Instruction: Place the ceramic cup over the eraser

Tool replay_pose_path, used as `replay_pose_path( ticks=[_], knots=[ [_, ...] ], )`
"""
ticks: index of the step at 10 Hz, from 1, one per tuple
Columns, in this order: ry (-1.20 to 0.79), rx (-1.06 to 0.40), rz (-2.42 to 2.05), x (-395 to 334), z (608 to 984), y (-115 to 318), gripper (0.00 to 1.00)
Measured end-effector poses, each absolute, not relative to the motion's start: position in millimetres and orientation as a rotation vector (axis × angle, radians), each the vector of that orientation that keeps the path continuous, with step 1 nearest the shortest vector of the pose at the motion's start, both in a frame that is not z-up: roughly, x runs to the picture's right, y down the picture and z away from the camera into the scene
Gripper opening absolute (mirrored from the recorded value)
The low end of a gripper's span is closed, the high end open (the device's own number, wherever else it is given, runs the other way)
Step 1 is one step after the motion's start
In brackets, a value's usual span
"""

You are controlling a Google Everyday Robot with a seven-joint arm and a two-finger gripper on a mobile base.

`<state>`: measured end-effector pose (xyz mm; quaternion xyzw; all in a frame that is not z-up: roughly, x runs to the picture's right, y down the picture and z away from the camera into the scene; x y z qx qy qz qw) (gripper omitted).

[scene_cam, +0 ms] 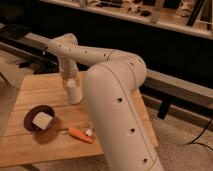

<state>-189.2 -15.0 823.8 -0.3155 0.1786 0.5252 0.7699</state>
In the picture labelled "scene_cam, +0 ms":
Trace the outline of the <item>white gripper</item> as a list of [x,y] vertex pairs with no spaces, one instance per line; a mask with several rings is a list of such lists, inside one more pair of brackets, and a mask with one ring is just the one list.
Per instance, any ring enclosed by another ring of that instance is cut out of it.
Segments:
[[59,58],[59,71],[63,80],[77,79],[79,70],[74,60],[68,58]]

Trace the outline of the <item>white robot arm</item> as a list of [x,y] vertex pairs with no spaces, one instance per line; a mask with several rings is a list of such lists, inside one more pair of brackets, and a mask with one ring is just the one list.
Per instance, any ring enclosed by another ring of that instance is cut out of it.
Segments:
[[143,59],[117,49],[80,46],[68,33],[48,42],[64,80],[89,67],[81,86],[83,99],[111,171],[164,171],[132,98],[145,81]]

